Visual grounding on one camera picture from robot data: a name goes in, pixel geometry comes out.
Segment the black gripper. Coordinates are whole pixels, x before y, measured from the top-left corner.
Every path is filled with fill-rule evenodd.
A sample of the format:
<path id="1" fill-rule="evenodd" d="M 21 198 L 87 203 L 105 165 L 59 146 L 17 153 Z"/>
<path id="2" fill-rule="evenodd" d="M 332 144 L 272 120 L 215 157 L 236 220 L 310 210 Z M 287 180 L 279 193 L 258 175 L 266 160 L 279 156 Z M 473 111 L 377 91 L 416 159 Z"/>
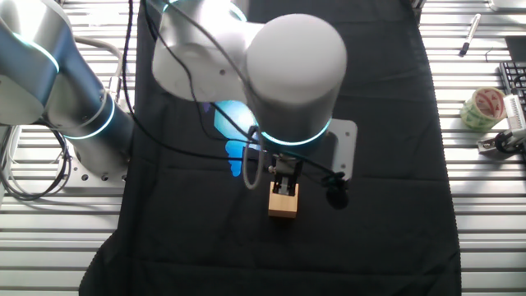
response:
<path id="1" fill-rule="evenodd" d="M 282 174 L 275 177 L 274 194 L 295 195 L 295 177 L 302 174 L 303 161 L 288 155 L 272 155 L 269 172 L 272 174 Z"/>

